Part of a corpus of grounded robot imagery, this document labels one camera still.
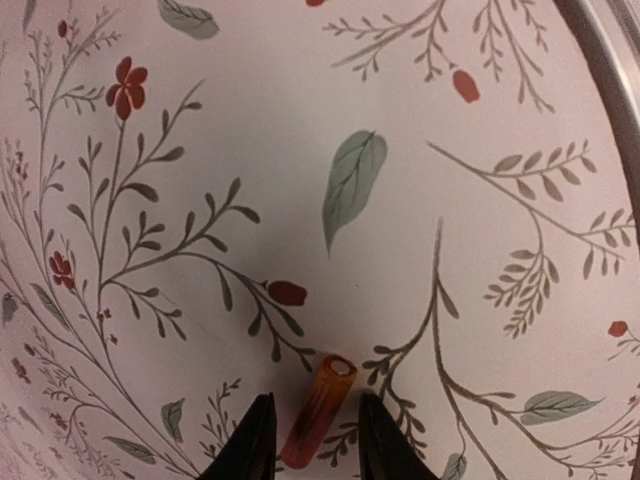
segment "green leaf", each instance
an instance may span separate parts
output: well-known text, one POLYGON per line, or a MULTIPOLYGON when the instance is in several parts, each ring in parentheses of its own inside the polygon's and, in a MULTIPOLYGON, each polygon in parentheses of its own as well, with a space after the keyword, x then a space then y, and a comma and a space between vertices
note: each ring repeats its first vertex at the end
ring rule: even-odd
POLYGON ((227 201, 225 202, 227 205, 231 205, 231 202, 233 202, 233 200, 236 198, 236 195, 238 195, 241 186, 242 182, 240 181, 240 179, 234 178, 233 182, 231 182, 231 185, 229 186, 229 193, 227 193, 227 201))
POLYGON ((451 297, 449 296, 447 291, 442 287, 442 285, 440 285, 439 287, 440 287, 439 289, 442 297, 442 303, 444 304, 444 308, 447 309, 447 312, 449 312, 449 315, 451 315, 453 318, 455 319, 460 318, 458 309, 454 305, 453 300, 451 300, 451 297))
POLYGON ((191 210, 189 212, 189 214, 187 215, 187 221, 185 222, 185 226, 184 226, 184 238, 185 239, 189 238, 189 234, 191 233, 191 230, 193 229, 193 224, 195 222, 196 222, 196 212, 191 210))
POLYGON ((156 242, 155 240, 145 240, 144 242, 140 242, 138 245, 140 248, 146 248, 148 250, 153 250, 154 252, 158 252, 162 250, 162 245, 156 242))
POLYGON ((142 133, 138 134, 138 160, 142 158, 142 153, 144 152, 144 135, 142 133))
POLYGON ((553 152, 551 152, 551 155, 549 155, 549 161, 547 162, 547 166, 551 166, 553 162, 555 162, 558 158, 560 158, 560 155, 562 155, 562 148, 558 147, 553 152))
POLYGON ((546 175, 542 175, 542 184, 544 185, 544 189, 547 191, 547 194, 556 202, 561 202, 563 200, 562 193, 560 193, 556 184, 553 183, 553 181, 546 175))
POLYGON ((108 186, 109 186, 109 179, 103 178, 102 182, 100 182, 100 185, 98 186, 98 190, 96 190, 96 197, 95 197, 94 203, 98 201, 98 199, 102 196, 102 194, 107 190, 108 186))
POLYGON ((282 319, 285 321, 289 329, 298 337, 304 337, 304 330, 302 329, 300 324, 295 320, 295 318, 293 318, 289 314, 289 312, 287 312, 283 308, 276 307, 276 309, 278 310, 278 313, 280 314, 282 319))
POLYGON ((140 309, 138 308, 138 304, 131 295, 129 295, 129 300, 131 301, 131 310, 133 311, 133 315, 136 319, 140 320, 140 309))
POLYGON ((536 255, 529 250, 516 250, 515 252, 511 252, 511 256, 518 260, 531 260, 536 255))
POLYGON ((183 147, 176 147, 161 157, 154 158, 153 162, 174 162, 184 155, 183 147))
POLYGON ((562 175, 564 176, 564 179, 569 182, 571 185, 580 185, 580 179, 578 178, 578 176, 573 173, 571 170, 569 170, 566 167, 561 167, 560 168, 560 172, 562 173, 562 175))
POLYGON ((40 302, 42 302, 42 305, 44 306, 44 308, 51 315, 53 315, 55 319, 58 320, 66 330, 69 330, 69 325, 67 325, 67 321, 65 320, 64 315, 62 315, 62 312, 58 309, 56 304, 53 303, 53 300, 51 300, 51 297, 45 291, 45 289, 42 288, 37 283, 31 283, 30 285, 31 285, 31 288, 35 290, 36 295, 38 295, 38 298, 40 299, 40 302))
POLYGON ((36 6, 37 6, 36 0, 26 0, 24 4, 24 15, 22 16, 22 32, 23 33, 27 33, 27 28, 29 28, 29 23, 31 23, 33 14, 36 11, 36 6))
POLYGON ((158 201, 158 192, 155 191, 153 187, 149 185, 145 185, 144 183, 129 183, 124 186, 123 190, 134 190, 142 195, 144 198, 149 200, 150 202, 156 203, 158 201))
POLYGON ((174 0, 158 0, 158 10, 167 25, 196 40, 206 40, 220 31, 213 15, 203 8, 188 7, 174 0))
POLYGON ((596 219, 591 224, 591 230, 599 226, 604 221, 605 215, 606 215, 606 212, 602 212, 600 215, 596 217, 596 219))
POLYGON ((233 209, 242 213, 253 223, 260 223, 260 216, 255 212, 255 210, 249 207, 233 207, 233 209))
POLYGON ((162 110, 162 132, 167 133, 169 129, 169 112, 164 109, 162 110))
POLYGON ((587 280, 589 278, 589 275, 591 275, 591 269, 593 268, 593 248, 591 249, 591 251, 589 252, 589 255, 587 255, 587 258, 584 261, 584 265, 582 267, 582 275, 584 276, 584 279, 587 280))
POLYGON ((581 157, 581 159, 582 159, 582 164, 584 165, 584 168, 589 170, 591 173, 596 173, 598 171, 594 163, 591 160, 589 160, 587 157, 581 157))
POLYGON ((619 208, 611 217, 611 226, 613 227, 618 220, 624 215, 624 208, 619 208))
POLYGON ((80 209, 80 207, 77 206, 75 203, 70 203, 69 205, 67 205, 67 210, 73 213, 76 217, 78 217, 84 223, 87 223, 87 219, 84 216, 84 213, 82 213, 82 210, 80 209))
POLYGON ((518 191, 520 192, 520 195, 522 195, 527 200, 536 199, 536 194, 533 190, 531 190, 531 187, 529 185, 527 185, 520 179, 516 180, 516 184, 518 185, 518 191))
POLYGON ((247 333, 249 334, 250 337, 255 337, 256 335, 258 335, 258 333, 260 333, 261 324, 262 324, 262 312, 258 311, 256 318, 253 319, 253 321, 251 322, 251 325, 249 325, 249 328, 247 330, 247 333))
POLYGON ((587 400, 577 393, 549 390, 527 400, 520 422, 523 425, 557 422, 585 412, 598 403, 600 401, 587 400))
POLYGON ((531 155, 526 162, 524 162, 524 167, 522 168, 522 171, 528 172, 529 170, 531 170, 533 167, 535 167, 538 164, 541 158, 542 158, 542 152, 538 150, 536 153, 531 155))
POLYGON ((227 247, 227 244, 220 240, 218 237, 214 237, 213 235, 205 235, 204 238, 209 240, 211 244, 221 252, 224 253, 229 251, 229 247, 227 247))
POLYGON ((460 480, 467 471, 467 458, 459 453, 449 455, 441 480, 460 480))
POLYGON ((522 155, 509 155, 508 157, 500 160, 493 168, 493 173, 508 172, 515 168, 516 165, 522 160, 522 155))
POLYGON ((387 153, 385 139, 364 130, 351 135, 338 148, 322 207, 328 251, 338 230, 364 210, 387 153))
POLYGON ((182 420, 182 405, 184 398, 177 402, 167 403, 160 409, 162 423, 165 430, 177 443, 182 443, 182 432, 180 432, 180 420, 182 420))
POLYGON ((156 458, 144 445, 140 445, 139 443, 132 442, 130 440, 125 440, 124 438, 118 437, 104 437, 105 440, 109 440, 115 446, 120 448, 123 452, 128 453, 134 458, 137 458, 141 462, 147 463, 149 465, 155 465, 156 458))
POLYGON ((227 312, 230 312, 233 309, 233 295, 231 294, 231 287, 229 287, 229 282, 227 282, 227 278, 222 273, 222 270, 218 269, 218 275, 220 276, 220 287, 222 288, 222 300, 224 301, 224 307, 227 309, 227 312))

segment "sage green leaf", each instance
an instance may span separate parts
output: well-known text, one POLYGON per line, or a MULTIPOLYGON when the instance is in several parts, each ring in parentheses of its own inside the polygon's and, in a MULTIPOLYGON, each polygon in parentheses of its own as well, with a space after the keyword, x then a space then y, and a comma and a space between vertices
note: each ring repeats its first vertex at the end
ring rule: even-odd
POLYGON ((67 325, 67 321, 65 320, 64 315, 62 315, 62 312, 60 312, 56 304, 53 303, 53 300, 51 300, 51 297, 45 291, 45 289, 37 283, 32 283, 31 288, 35 290, 36 295, 38 295, 38 298, 40 299, 40 302, 42 302, 44 308, 46 308, 47 311, 51 315, 53 315, 65 329, 69 330, 69 326, 67 325))
POLYGON ((520 192, 520 195, 528 200, 536 199, 536 194, 533 190, 531 190, 531 187, 529 185, 527 185, 520 179, 516 179, 516 184, 518 185, 518 191, 520 192))
POLYGON ((556 184, 553 183, 553 181, 546 175, 542 175, 542 184, 544 185, 544 189, 547 191, 547 194, 556 202, 562 202, 564 200, 562 193, 560 193, 556 184))
POLYGON ((587 400, 577 393, 549 390, 527 400, 520 422, 523 425, 557 422, 585 412, 598 403, 600 401, 587 400))
POLYGON ((589 275, 591 275, 591 269, 593 268, 593 256, 594 255, 592 248, 589 252, 589 255, 587 255, 587 258, 584 261, 584 265, 582 266, 582 275, 585 280, 587 280, 589 278, 589 275))
POLYGON ((24 15, 22 16, 22 32, 23 33, 27 33, 27 28, 29 28, 29 24, 31 23, 33 14, 36 12, 36 7, 37 7, 36 0, 26 0, 24 4, 24 15))
POLYGON ((508 172, 513 169, 522 160, 522 155, 509 155, 500 160, 493 168, 493 173, 508 172))
POLYGON ((158 10, 167 25, 196 40, 206 40, 220 31, 213 15, 203 8, 189 7, 174 0, 158 0, 158 10))
POLYGON ((137 458, 141 462, 149 465, 155 465, 156 458, 147 447, 140 445, 139 443, 125 440, 118 437, 104 437, 105 440, 109 440, 111 443, 120 448, 123 452, 128 453, 134 458, 137 458))
POLYGON ((459 453, 449 455, 441 480, 460 480, 467 471, 467 457, 459 453))
POLYGON ((162 416, 162 423, 167 433, 177 443, 182 443, 182 432, 180 431, 180 420, 182 420, 182 405, 184 404, 184 398, 181 398, 177 402, 170 402, 164 405, 160 409, 162 416))
POLYGON ((353 221, 367 205, 387 151, 382 136, 365 130, 354 133, 338 148, 322 207, 328 251, 338 230, 353 221))

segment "leafy sprig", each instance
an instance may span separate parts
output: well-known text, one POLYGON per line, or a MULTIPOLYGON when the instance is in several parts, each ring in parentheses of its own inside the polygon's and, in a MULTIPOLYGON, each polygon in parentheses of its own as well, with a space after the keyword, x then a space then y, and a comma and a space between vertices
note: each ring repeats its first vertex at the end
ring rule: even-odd
POLYGON ((536 200, 537 195, 530 181, 532 178, 538 178, 549 198, 562 202, 564 195, 558 187, 558 180, 572 186, 581 185, 582 181, 576 167, 580 163, 587 172, 597 172, 595 164, 587 157, 588 152, 589 141, 585 140, 580 151, 576 151, 576 143, 571 142, 566 149, 558 147, 548 156, 545 156, 541 150, 528 157, 521 154, 509 155, 498 161, 493 171, 487 175, 513 180, 518 194, 531 201, 536 200))
POLYGON ((412 39, 425 39, 425 48, 414 58, 414 63, 425 64, 424 80, 432 81, 443 73, 442 68, 435 64, 436 53, 449 69, 456 66, 436 38, 438 30, 443 34, 448 32, 443 16, 447 1, 434 0, 425 10, 407 22, 398 22, 384 14, 382 15, 383 26, 374 25, 367 17, 362 17, 362 25, 358 26, 344 18, 340 18, 338 22, 328 23, 323 30, 332 32, 335 36, 349 34, 355 40, 370 39, 371 41, 366 47, 334 63, 332 67, 353 64, 352 71, 360 72, 361 79, 365 82, 370 70, 373 73, 380 71, 378 55, 391 43, 411 32, 412 39))

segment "red flower bud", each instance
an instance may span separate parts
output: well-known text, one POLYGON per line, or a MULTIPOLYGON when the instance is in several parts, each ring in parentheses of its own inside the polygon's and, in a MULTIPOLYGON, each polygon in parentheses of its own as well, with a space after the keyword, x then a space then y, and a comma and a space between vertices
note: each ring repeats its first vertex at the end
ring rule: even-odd
POLYGON ((284 280, 270 283, 267 291, 272 300, 289 307, 301 307, 307 298, 304 288, 284 280))
POLYGON ((467 103, 480 99, 480 92, 478 92, 475 80, 464 70, 456 70, 453 74, 453 86, 467 103))
POLYGON ((73 278, 62 277, 62 283, 64 283, 64 286, 69 290, 73 290, 74 288, 76 288, 76 282, 73 281, 73 278))
POLYGON ((67 22, 65 22, 64 20, 62 20, 58 24, 58 35, 60 36, 60 38, 64 38, 67 36, 67 22))
POLYGON ((627 326, 627 322, 622 322, 622 321, 613 322, 609 327, 609 335, 611 335, 612 337, 618 338, 624 335, 625 333, 627 333, 627 330, 629 330, 629 327, 627 326))

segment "thin stem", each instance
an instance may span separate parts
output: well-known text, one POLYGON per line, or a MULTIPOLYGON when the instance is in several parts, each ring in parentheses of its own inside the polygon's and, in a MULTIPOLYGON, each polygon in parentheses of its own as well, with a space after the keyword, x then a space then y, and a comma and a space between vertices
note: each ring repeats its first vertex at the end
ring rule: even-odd
POLYGON ((477 168, 474 168, 474 167, 466 164, 465 162, 463 162, 458 157, 455 157, 453 154, 447 152, 446 150, 444 150, 443 148, 439 147, 438 145, 436 145, 434 143, 431 143, 431 142, 428 141, 427 145, 429 147, 431 147, 433 150, 435 150, 436 152, 440 153, 445 158, 448 158, 449 160, 455 162, 456 164, 458 164, 459 166, 461 166, 462 168, 464 168, 468 172, 473 173, 474 175, 476 175, 477 177, 481 178, 482 180, 484 180, 485 182, 487 182, 491 186, 497 188, 498 190, 503 192, 505 195, 507 195, 508 197, 511 197, 513 200, 518 202, 520 205, 522 205, 524 208, 526 208, 529 212, 535 213, 538 216, 538 218, 544 219, 546 222, 548 222, 551 225, 553 225, 554 227, 562 230, 567 235, 569 235, 569 236, 571 236, 573 238, 576 238, 576 239, 580 240, 581 242, 584 242, 585 244, 589 245, 590 247, 593 247, 593 248, 595 248, 595 249, 597 249, 597 250, 599 250, 601 252, 606 252, 606 253, 608 253, 609 255, 611 255, 611 256, 613 256, 615 258, 619 258, 621 260, 625 259, 622 255, 614 252, 613 250, 611 250, 609 248, 603 247, 603 246, 601 246, 601 245, 589 240, 588 238, 585 238, 585 237, 581 236, 580 233, 574 232, 573 230, 571 230, 571 229, 565 227, 564 225, 562 225, 560 222, 558 222, 558 221, 554 220, 553 218, 551 218, 546 213, 543 213, 540 210, 538 210, 537 208, 529 205, 527 202, 522 200, 520 197, 518 197, 514 193, 510 192, 505 187, 500 185, 498 182, 496 182, 495 180, 490 178, 488 176, 487 172, 485 172, 483 170, 479 170, 477 168))
POLYGON ((430 302, 432 302, 435 305, 433 308, 433 313, 431 317, 432 317, 432 326, 433 326, 433 344, 434 344, 434 351, 435 351, 435 357, 436 357, 436 367, 438 370, 438 375, 440 377, 440 383, 442 384, 444 393, 447 396, 447 400, 449 401, 449 404, 451 405, 451 409, 454 412, 454 415, 456 417, 456 422, 462 426, 464 431, 467 433, 467 436, 471 439, 471 441, 475 444, 476 448, 480 451, 480 453, 485 458, 487 463, 491 466, 494 474, 496 475, 496 478, 501 480, 507 480, 507 476, 504 474, 502 469, 498 466, 498 464, 493 459, 491 454, 487 451, 484 445, 482 445, 482 442, 480 442, 480 440, 478 439, 474 431, 469 426, 469 423, 467 422, 465 416, 462 413, 462 410, 460 410, 460 407, 458 406, 458 403, 456 402, 456 399, 453 396, 452 388, 448 382, 449 380, 448 374, 444 368, 444 362, 442 359, 442 350, 440 347, 440 329, 438 324, 437 302, 438 302, 438 293, 441 288, 443 287, 440 283, 439 273, 438 273, 438 270, 435 269, 432 276, 432 291, 431 291, 430 302))
POLYGON ((382 39, 378 40, 377 42, 374 42, 364 47, 363 49, 357 51, 353 55, 349 55, 348 57, 343 58, 342 60, 334 63, 331 66, 340 67, 348 63, 351 63, 355 60, 358 60, 362 57, 365 57, 369 54, 373 54, 373 56, 376 56, 387 45, 397 40, 398 38, 402 37, 406 33, 410 32, 411 30, 413 30, 413 28, 415 28, 417 25, 422 23, 422 21, 428 18, 429 15, 431 15, 438 8, 439 3, 440 1, 433 2, 431 5, 429 5, 429 7, 427 7, 426 10, 424 10, 421 14, 419 14, 413 20, 410 20, 407 23, 399 25, 398 28, 390 35, 385 36, 382 39))
POLYGON ((502 23, 502 28, 509 42, 509 46, 511 47, 511 51, 513 52, 513 58, 516 60, 518 64, 518 68, 520 70, 521 92, 524 92, 524 88, 526 86, 538 111, 542 112, 543 109, 546 109, 549 112, 554 113, 555 109, 553 108, 553 106, 547 103, 536 90, 536 87, 533 84, 533 81, 531 80, 531 77, 529 76, 529 73, 527 71, 525 62, 528 63, 531 66, 531 68, 533 68, 536 71, 536 73, 538 73, 540 76, 542 76, 543 74, 542 69, 531 59, 531 57, 529 57, 529 55, 527 55, 527 53, 524 51, 524 49, 520 45, 520 42, 518 42, 518 39, 516 38, 515 34, 511 30, 511 27, 509 26, 509 22, 507 21, 507 18, 504 14, 504 11, 502 10, 502 6, 500 5, 499 0, 494 0, 494 3, 496 7, 496 12, 498 14, 498 17, 500 18, 500 23, 502 23))
POLYGON ((542 174, 546 174, 549 172, 552 172, 554 170, 559 170, 562 167, 564 167, 565 165, 567 165, 568 163, 574 162, 576 160, 579 160, 583 155, 585 155, 586 153, 588 153, 586 150, 573 155, 571 157, 566 158, 565 160, 555 163, 550 167, 545 167, 545 168, 538 168, 536 170, 528 170, 526 172, 520 172, 520 173, 504 173, 504 172, 500 172, 500 173, 493 173, 493 172, 484 172, 485 175, 489 176, 489 177, 493 177, 493 178, 525 178, 525 177, 531 177, 534 175, 542 175, 542 174))

